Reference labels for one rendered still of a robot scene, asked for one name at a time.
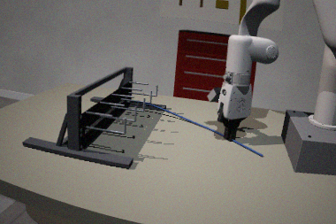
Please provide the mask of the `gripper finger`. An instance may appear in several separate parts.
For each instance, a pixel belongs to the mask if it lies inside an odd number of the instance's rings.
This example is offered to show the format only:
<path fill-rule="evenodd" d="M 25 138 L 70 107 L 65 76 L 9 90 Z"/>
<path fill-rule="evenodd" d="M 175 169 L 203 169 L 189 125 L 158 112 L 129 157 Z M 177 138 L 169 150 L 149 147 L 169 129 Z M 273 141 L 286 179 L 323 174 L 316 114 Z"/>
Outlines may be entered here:
<path fill-rule="evenodd" d="M 218 121 L 223 123 L 225 126 L 224 138 L 229 142 L 233 139 L 233 120 L 226 120 L 223 113 L 224 103 L 222 104 L 220 113 L 218 115 Z"/>
<path fill-rule="evenodd" d="M 237 127 L 239 127 L 241 121 L 244 119 L 246 118 L 233 120 L 233 140 L 235 140 L 236 137 Z"/>

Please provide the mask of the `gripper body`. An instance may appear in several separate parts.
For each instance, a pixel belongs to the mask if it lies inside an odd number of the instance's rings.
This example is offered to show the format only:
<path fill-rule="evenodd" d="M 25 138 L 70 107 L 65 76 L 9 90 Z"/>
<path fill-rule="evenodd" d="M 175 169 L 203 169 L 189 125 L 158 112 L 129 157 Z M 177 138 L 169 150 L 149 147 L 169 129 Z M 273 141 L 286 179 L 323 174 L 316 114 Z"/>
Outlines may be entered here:
<path fill-rule="evenodd" d="M 251 102 L 252 87 L 250 83 L 235 84 L 225 81 L 218 99 L 218 114 L 224 103 L 223 113 L 227 120 L 247 118 L 251 111 Z"/>

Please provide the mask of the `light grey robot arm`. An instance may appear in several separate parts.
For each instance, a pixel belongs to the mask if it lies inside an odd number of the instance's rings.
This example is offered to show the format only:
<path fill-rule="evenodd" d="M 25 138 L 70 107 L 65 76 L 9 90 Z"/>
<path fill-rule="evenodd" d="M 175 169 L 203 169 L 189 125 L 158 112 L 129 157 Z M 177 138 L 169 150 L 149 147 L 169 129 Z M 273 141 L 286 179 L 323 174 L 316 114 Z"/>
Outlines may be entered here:
<path fill-rule="evenodd" d="M 325 52 L 316 108 L 309 123 L 336 131 L 336 0 L 312 0 L 325 41 Z M 273 63 L 279 56 L 277 44 L 256 37 L 261 22 L 279 8 L 280 0 L 253 0 L 241 20 L 239 34 L 228 39 L 225 81 L 249 84 L 252 62 Z M 245 36 L 243 36 L 245 35 Z"/>

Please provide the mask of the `black metal rack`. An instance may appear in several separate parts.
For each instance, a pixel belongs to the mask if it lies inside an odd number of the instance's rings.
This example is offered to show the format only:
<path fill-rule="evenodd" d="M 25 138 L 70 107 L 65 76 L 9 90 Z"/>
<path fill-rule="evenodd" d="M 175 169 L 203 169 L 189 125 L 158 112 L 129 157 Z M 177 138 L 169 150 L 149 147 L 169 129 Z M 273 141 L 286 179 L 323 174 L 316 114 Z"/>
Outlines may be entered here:
<path fill-rule="evenodd" d="M 133 83 L 149 85 L 148 83 L 132 82 L 133 69 L 133 67 L 124 67 L 68 95 L 67 113 L 65 114 L 65 118 L 56 143 L 29 137 L 24 142 L 22 142 L 23 145 L 73 158 L 80 158 L 106 165 L 129 168 L 132 165 L 134 158 L 104 153 L 100 151 L 86 150 L 86 148 L 103 131 L 125 135 L 126 122 L 136 122 L 137 111 L 144 112 L 145 108 L 161 110 L 147 105 L 152 104 L 151 99 L 152 97 L 157 97 L 157 91 L 155 95 L 152 95 L 152 91 L 150 91 L 150 95 L 132 92 L 132 90 L 142 91 L 142 89 L 132 89 Z M 90 98 L 90 101 L 98 103 L 93 105 L 84 113 L 81 113 L 81 96 L 103 85 L 105 82 L 121 75 L 122 73 L 124 74 L 124 77 L 116 91 L 107 97 Z M 132 97 L 132 94 L 150 96 L 150 102 L 146 102 L 145 98 L 143 98 L 143 101 L 132 100 L 132 98 L 134 98 Z M 140 102 L 143 104 L 134 102 Z M 128 108 L 129 106 L 133 106 L 135 109 Z M 137 107 L 141 107 L 143 110 L 137 110 Z M 123 109 L 134 111 L 134 120 L 118 118 L 118 116 L 125 111 L 123 111 Z M 124 132 L 106 129 L 114 120 L 124 121 Z M 66 129 L 67 137 L 64 139 Z"/>

